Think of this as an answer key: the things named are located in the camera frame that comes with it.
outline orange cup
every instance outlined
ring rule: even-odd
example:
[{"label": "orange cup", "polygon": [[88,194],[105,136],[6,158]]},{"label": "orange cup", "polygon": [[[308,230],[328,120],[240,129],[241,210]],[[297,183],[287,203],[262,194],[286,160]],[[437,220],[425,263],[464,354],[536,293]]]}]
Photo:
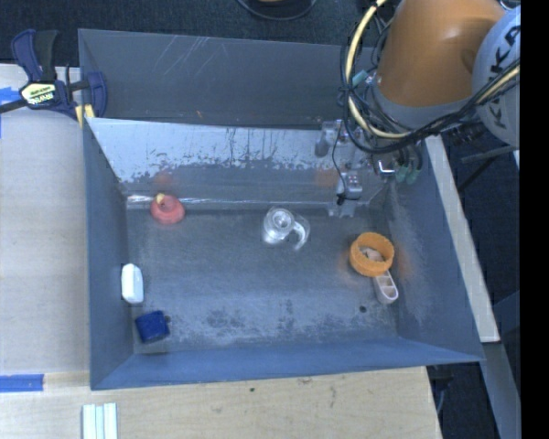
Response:
[{"label": "orange cup", "polygon": [[[383,262],[369,259],[361,247],[369,247],[377,251]],[[377,232],[364,232],[350,246],[350,264],[353,269],[364,276],[380,276],[393,264],[394,247],[384,236]]]}]

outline yellow cable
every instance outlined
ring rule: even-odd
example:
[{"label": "yellow cable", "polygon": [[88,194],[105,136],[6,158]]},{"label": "yellow cable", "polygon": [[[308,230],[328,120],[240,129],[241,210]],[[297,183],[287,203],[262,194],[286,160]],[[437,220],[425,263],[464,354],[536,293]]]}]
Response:
[{"label": "yellow cable", "polygon": [[[376,5],[371,6],[360,23],[358,24],[358,27],[356,28],[356,31],[354,32],[354,37],[351,40],[350,43],[350,49],[348,51],[348,56],[346,57],[346,80],[350,80],[351,76],[351,69],[352,65],[354,63],[354,58],[356,57],[356,50],[358,48],[358,44],[361,40],[362,34],[364,33],[364,30],[366,29],[366,26],[370,23],[370,20],[376,13],[376,10],[378,7],[384,5],[384,3],[387,0],[377,0]],[[494,86],[492,86],[488,91],[486,91],[482,96],[480,96],[479,100],[477,102],[481,102],[482,100],[487,99],[491,94],[498,91],[503,85],[505,85],[509,80],[517,76],[521,72],[521,66],[519,65],[514,70],[507,73],[504,77],[502,77]],[[405,138],[409,135],[409,133],[405,134],[389,134],[387,132],[383,132],[382,130],[379,130],[375,128],[373,125],[366,122],[366,120],[361,116],[360,111],[358,110],[358,107],[352,100],[352,98],[348,97],[348,105],[350,107],[350,112],[358,125],[362,127],[364,130],[370,132],[371,134],[376,134],[382,138],[390,138],[390,139],[399,139],[399,138]]]},{"label": "yellow cable", "polygon": [[521,73],[521,65],[518,65],[517,67],[509,71],[506,75],[504,75],[494,86],[492,86],[489,90],[482,94],[480,98],[476,101],[476,103],[480,103],[483,100],[489,98],[492,94],[497,92],[502,86],[504,86],[508,81],[517,76],[519,73]]},{"label": "yellow cable", "polygon": [[[346,57],[346,80],[350,80],[351,75],[351,68],[354,63],[354,57],[356,55],[356,49],[358,47],[358,43],[360,42],[360,39],[362,37],[362,34],[364,33],[364,30],[366,29],[366,26],[368,26],[368,23],[370,22],[371,18],[376,13],[376,9],[379,6],[384,5],[384,3],[387,0],[377,0],[376,5],[371,6],[360,23],[358,24],[358,27],[356,28],[356,32],[354,33],[354,37],[351,40],[350,44],[350,50],[348,51],[348,56]],[[377,128],[373,127],[372,125],[369,125],[364,118],[361,116],[360,112],[358,111],[358,108],[356,107],[356,104],[352,100],[352,98],[348,97],[348,104],[350,106],[350,112],[358,125],[362,127],[364,130],[367,130],[368,132],[372,134],[376,134],[378,136],[384,137],[384,138],[404,138],[408,134],[387,134],[386,132],[383,132],[382,130],[378,130]]]}]

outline yellow label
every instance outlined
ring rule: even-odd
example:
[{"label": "yellow label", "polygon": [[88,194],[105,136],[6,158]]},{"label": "yellow label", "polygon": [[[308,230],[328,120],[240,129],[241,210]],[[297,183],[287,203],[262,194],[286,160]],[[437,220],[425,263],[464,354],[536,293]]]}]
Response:
[{"label": "yellow label", "polygon": [[54,98],[54,84],[29,84],[20,92],[20,95],[27,100],[29,104],[41,104],[45,101],[50,101]]}]

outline black carpet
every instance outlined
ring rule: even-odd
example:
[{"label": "black carpet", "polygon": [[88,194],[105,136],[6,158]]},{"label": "black carpet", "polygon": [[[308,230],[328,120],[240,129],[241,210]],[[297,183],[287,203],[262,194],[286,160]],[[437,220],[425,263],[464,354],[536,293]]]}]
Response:
[{"label": "black carpet", "polygon": [[[287,17],[305,11],[311,2],[259,7],[253,0],[244,1],[269,16]],[[0,61],[12,61],[10,42],[28,28],[60,32],[54,51],[58,66],[79,65],[79,28],[343,45],[363,8],[361,0],[317,0],[301,18],[271,21],[251,15],[235,0],[0,0]],[[388,5],[381,16],[389,18],[392,11]],[[376,36],[371,27],[364,43],[372,43]],[[468,182],[482,162],[465,165],[462,158],[500,144],[487,134],[480,139],[479,148],[454,146],[445,140],[490,297],[496,304],[519,289],[520,190],[514,157],[501,155]],[[520,388],[520,333],[509,336],[505,344]],[[498,438],[479,366],[453,365],[436,376],[441,377],[436,402],[443,400],[440,420],[444,437]]]}]

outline red cup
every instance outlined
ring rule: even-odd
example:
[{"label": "red cup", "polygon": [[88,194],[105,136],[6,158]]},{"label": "red cup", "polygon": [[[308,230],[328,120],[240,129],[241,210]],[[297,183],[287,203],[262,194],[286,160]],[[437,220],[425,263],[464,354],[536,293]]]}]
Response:
[{"label": "red cup", "polygon": [[161,224],[174,224],[185,218],[185,208],[177,197],[157,194],[150,204],[150,214]]}]

